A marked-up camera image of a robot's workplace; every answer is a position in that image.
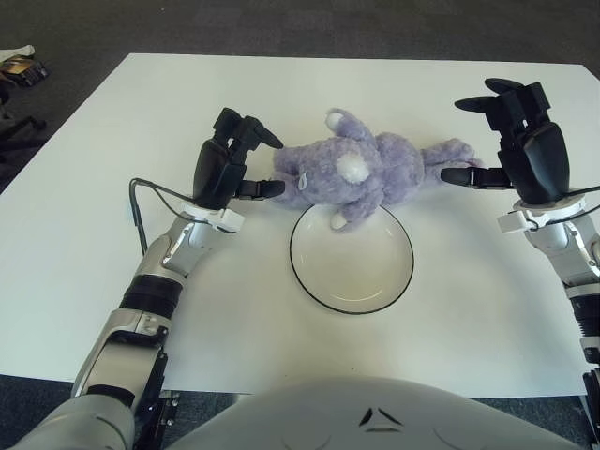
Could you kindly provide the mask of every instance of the plate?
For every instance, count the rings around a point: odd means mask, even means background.
[[[307,293],[328,308],[366,314],[389,307],[413,276],[413,247],[400,222],[379,207],[350,232],[335,232],[334,206],[315,205],[290,239],[292,269]]]

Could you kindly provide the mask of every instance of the white table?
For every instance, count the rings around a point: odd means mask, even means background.
[[[499,136],[453,106],[484,95],[487,77],[541,82],[572,185],[598,183],[600,83],[584,67],[130,55],[0,196],[0,373],[73,380],[141,257],[129,178],[189,192],[221,107],[297,145],[329,136],[324,112],[339,106],[416,145],[457,136],[493,166]],[[271,155],[251,154],[247,177],[268,177]],[[412,239],[412,282],[390,308],[356,317],[320,306],[293,278],[300,212],[233,202],[247,222],[190,277],[165,387],[252,393],[367,374],[475,398],[583,393],[589,366],[559,279],[523,235],[497,226],[516,199],[441,187],[394,208]],[[155,237],[172,216],[150,194],[141,204]]]

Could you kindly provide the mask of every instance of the floor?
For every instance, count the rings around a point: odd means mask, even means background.
[[[576,63],[600,77],[600,0],[3,0],[0,18],[0,48],[33,44],[51,72],[8,104],[46,119],[46,136],[132,52]],[[176,78],[174,67],[164,88]],[[34,154],[7,153],[0,164],[18,170]],[[68,392],[67,383],[0,376],[0,448]],[[591,437],[575,397],[482,401],[581,445]],[[232,403],[184,393],[166,441]]]

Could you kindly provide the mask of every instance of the black cable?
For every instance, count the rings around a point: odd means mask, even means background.
[[[140,246],[142,247],[142,255],[145,255],[146,251],[148,250],[148,241],[146,240],[146,233],[143,228],[142,212],[140,211],[140,206],[138,205],[138,199],[135,193],[135,188],[137,186],[145,186],[147,188],[151,188],[158,195],[158,197],[165,204],[165,206],[167,206],[169,211],[171,211],[179,218],[194,223],[208,223],[205,220],[197,220],[193,217],[186,217],[179,214],[169,205],[169,203],[165,200],[162,194],[160,194],[160,191],[173,195],[174,197],[177,197],[178,199],[184,200],[186,202],[193,203],[191,198],[180,194],[179,192],[175,192],[174,190],[171,190],[167,187],[157,185],[156,183],[153,183],[148,180],[144,180],[143,178],[133,178],[131,179],[131,181],[129,181],[129,204],[131,205],[131,213],[133,214],[133,223],[138,229],[138,235],[140,236]]]
[[[574,195],[586,194],[588,192],[594,192],[596,190],[600,190],[599,186],[586,187],[585,189],[572,190],[571,192],[567,192],[567,197],[573,197]]]
[[[600,204],[598,204],[597,206],[595,206],[592,209],[588,209],[587,211],[584,211],[583,213],[575,214],[574,216],[571,216],[571,217],[560,218],[558,220],[551,220],[550,222],[546,222],[546,225],[554,225],[556,223],[568,222],[569,220],[573,220],[575,218],[582,218],[583,216],[587,216],[588,214],[593,213],[597,209],[600,209]]]
[[[165,206],[167,206],[167,209],[169,209],[169,211],[171,211],[173,214],[175,214],[179,218],[182,218],[184,220],[187,220],[188,222],[193,222],[193,223],[208,223],[206,220],[198,220],[198,219],[193,218],[193,217],[186,217],[186,216],[184,216],[182,214],[179,214],[177,211],[175,211],[173,209],[172,206],[169,205],[169,203],[165,200],[165,198],[162,196],[162,194],[160,192],[158,192],[158,187],[151,186],[150,188],[155,191],[155,193],[162,200],[162,202],[165,204]]]

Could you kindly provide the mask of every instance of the purple stuffed animal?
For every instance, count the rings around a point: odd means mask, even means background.
[[[275,152],[272,178],[285,182],[285,192],[274,200],[294,208],[338,205],[331,218],[335,230],[354,228],[380,204],[408,201],[425,183],[440,184],[443,168],[483,165],[458,139],[419,151],[397,134],[374,137],[340,109],[330,110],[325,124],[335,137]]]

